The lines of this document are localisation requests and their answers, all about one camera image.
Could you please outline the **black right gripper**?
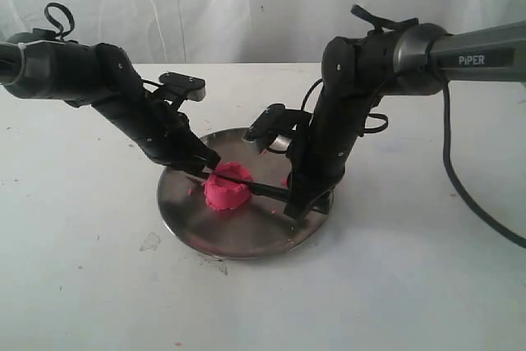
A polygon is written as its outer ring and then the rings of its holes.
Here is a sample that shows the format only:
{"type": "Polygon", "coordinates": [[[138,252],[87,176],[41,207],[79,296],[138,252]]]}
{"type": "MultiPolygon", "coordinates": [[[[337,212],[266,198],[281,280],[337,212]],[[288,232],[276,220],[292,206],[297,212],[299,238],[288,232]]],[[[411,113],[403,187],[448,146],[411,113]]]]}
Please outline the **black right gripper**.
{"type": "Polygon", "coordinates": [[[295,136],[287,150],[292,165],[288,176],[289,197],[284,213],[296,220],[311,211],[325,213],[325,192],[344,175],[345,163],[376,101],[378,89],[346,95],[320,92],[307,129],[295,136]]]}

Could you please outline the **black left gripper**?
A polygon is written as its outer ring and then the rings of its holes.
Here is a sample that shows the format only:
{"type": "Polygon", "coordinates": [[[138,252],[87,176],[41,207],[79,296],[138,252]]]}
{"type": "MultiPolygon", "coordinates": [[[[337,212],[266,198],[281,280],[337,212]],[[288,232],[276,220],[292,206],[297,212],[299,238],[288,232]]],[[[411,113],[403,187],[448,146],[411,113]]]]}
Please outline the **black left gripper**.
{"type": "Polygon", "coordinates": [[[98,82],[90,88],[90,106],[135,142],[154,163],[205,179],[221,157],[191,129],[179,110],[186,100],[156,98],[156,87],[142,82],[98,82]]]}

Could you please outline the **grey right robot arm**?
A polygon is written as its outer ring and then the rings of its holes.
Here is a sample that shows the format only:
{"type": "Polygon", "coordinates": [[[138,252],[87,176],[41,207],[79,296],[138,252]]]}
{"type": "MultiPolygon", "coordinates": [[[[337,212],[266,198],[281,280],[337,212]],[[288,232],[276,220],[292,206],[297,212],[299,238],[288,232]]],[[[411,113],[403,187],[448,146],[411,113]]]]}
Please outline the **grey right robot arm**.
{"type": "Polygon", "coordinates": [[[284,213],[304,218],[331,191],[366,119],[390,95],[434,95],[450,81],[525,80],[525,24],[517,22],[458,35],[431,23],[401,31],[336,37],[323,53],[323,87],[307,141],[293,159],[284,213]]]}

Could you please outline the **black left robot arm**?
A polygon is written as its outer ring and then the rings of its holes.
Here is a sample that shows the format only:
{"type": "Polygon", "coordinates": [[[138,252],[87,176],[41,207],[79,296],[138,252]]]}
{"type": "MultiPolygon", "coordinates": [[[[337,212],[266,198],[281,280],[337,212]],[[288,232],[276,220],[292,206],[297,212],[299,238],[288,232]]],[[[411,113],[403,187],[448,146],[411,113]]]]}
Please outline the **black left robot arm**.
{"type": "Polygon", "coordinates": [[[52,30],[35,28],[1,44],[1,84],[10,94],[90,106],[156,164],[197,177],[217,167],[219,155],[179,110],[205,98],[204,80],[175,72],[145,80],[122,48],[67,39],[76,24],[66,6],[50,2],[44,16],[52,30]]]}

